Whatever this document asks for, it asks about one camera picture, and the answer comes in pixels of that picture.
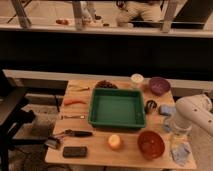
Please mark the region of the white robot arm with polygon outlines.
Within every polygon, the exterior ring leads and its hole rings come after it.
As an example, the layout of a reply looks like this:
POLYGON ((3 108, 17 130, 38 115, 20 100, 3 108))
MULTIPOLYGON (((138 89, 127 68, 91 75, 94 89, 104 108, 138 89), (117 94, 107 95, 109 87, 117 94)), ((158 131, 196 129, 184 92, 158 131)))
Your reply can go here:
POLYGON ((176 135, 185 135, 196 124, 213 136, 213 104, 205 94, 186 96, 175 103, 176 112, 172 115, 169 126, 176 135))

